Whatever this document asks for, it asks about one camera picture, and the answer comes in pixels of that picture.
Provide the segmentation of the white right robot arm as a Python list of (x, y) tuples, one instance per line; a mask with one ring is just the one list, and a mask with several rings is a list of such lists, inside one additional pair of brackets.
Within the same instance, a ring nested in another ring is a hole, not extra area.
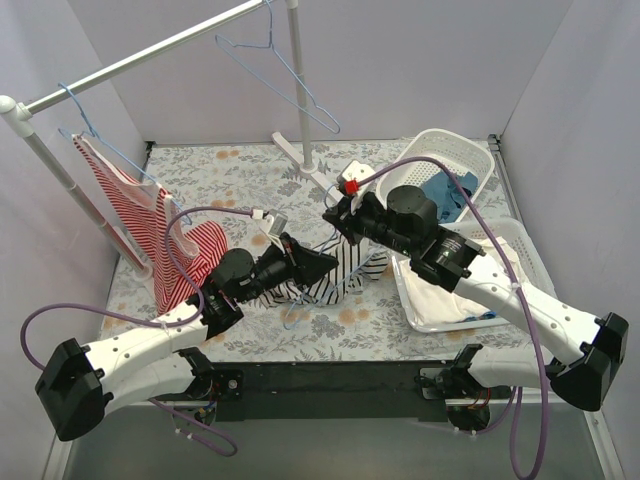
[(602, 407), (625, 356), (624, 318), (577, 310), (511, 279), (478, 243), (440, 225), (434, 203), (417, 187), (397, 187), (385, 202), (366, 193), (357, 206), (344, 197), (322, 217), (350, 244), (368, 239), (407, 257), (421, 280), (482, 305), (539, 343), (467, 345), (434, 377), (434, 387), (469, 398), (498, 386), (548, 387), (581, 410)]

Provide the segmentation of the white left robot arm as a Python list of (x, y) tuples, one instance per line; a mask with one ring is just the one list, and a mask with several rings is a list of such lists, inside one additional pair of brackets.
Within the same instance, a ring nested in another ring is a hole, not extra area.
[(165, 394), (205, 398), (214, 384), (197, 345), (228, 330), (243, 316), (241, 304), (286, 282), (312, 286), (337, 259), (282, 234), (259, 257), (234, 248), (223, 254), (194, 294), (150, 325), (82, 345), (60, 343), (35, 391), (61, 441), (75, 440), (130, 403)]

